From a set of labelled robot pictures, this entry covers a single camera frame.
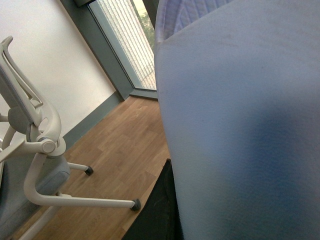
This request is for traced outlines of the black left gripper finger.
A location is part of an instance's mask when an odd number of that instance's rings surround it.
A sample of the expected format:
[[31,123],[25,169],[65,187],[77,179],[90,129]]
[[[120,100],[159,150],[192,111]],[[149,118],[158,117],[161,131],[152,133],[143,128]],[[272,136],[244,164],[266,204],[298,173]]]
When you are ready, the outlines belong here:
[[172,162],[168,158],[139,215],[124,240],[180,240],[182,227]]

